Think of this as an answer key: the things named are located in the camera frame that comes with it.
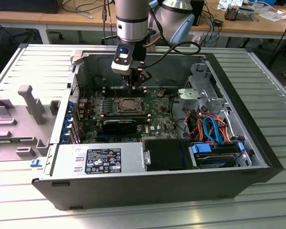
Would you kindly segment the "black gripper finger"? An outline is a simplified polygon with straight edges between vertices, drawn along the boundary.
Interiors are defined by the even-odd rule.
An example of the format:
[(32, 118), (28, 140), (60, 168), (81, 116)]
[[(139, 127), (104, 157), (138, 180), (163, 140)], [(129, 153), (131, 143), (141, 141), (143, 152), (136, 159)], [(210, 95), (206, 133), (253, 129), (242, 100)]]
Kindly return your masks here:
[(133, 72), (133, 89), (135, 90), (146, 81), (150, 80), (152, 75), (145, 69), (134, 70)]
[(122, 79), (125, 80), (127, 91), (132, 92), (137, 89), (136, 80), (137, 80), (137, 70), (131, 69), (129, 75), (122, 74)]

